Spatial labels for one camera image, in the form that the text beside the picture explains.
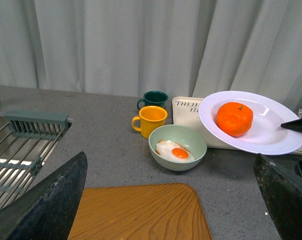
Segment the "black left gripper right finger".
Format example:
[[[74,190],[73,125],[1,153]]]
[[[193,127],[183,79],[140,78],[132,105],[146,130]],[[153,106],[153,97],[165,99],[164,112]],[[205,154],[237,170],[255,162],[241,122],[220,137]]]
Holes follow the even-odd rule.
[[[262,154],[253,171],[281,239],[302,240],[302,178]]]

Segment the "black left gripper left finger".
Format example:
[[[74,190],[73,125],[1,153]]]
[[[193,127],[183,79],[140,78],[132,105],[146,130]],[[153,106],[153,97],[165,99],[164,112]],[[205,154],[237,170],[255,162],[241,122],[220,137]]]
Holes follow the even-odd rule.
[[[87,157],[80,152],[0,210],[0,240],[67,239],[83,194]]]

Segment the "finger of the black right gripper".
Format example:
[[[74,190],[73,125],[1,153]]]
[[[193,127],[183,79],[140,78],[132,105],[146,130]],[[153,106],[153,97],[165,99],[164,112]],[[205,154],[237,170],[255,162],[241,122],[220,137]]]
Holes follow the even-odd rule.
[[[294,121],[282,123],[280,126],[288,130],[302,133],[302,118]]]

